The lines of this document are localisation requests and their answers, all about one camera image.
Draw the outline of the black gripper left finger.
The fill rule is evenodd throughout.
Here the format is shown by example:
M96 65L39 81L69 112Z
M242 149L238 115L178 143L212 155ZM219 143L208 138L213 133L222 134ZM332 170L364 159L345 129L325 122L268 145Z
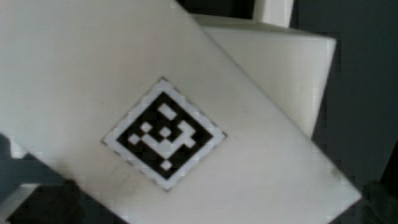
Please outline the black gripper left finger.
M80 189L73 181L25 183L0 202L0 224L82 224Z

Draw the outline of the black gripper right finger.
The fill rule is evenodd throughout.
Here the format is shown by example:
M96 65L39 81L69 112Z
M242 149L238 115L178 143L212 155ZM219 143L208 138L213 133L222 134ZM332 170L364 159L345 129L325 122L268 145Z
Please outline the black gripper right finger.
M398 197L380 182L370 182L363 188L364 208L361 224L398 224Z

